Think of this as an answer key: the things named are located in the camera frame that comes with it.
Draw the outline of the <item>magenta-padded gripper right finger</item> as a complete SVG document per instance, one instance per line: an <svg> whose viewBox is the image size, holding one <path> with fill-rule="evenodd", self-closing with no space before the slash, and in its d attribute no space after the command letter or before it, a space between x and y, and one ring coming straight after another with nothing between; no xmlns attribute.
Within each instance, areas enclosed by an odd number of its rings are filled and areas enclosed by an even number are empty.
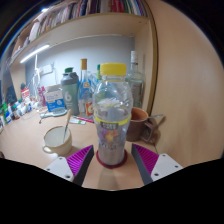
<svg viewBox="0 0 224 224"><path fill-rule="evenodd" d="M132 145L131 154L145 185L182 169L182 166L168 154L163 153L158 155L137 144Z"/></svg>

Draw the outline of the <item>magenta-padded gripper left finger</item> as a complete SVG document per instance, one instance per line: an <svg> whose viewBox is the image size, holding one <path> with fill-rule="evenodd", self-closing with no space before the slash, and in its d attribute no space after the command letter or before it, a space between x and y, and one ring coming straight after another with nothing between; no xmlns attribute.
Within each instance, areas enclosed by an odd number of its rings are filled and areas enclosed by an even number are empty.
<svg viewBox="0 0 224 224"><path fill-rule="evenodd" d="M45 170L81 186L93 156L94 147L90 145L67 158L58 157Z"/></svg>

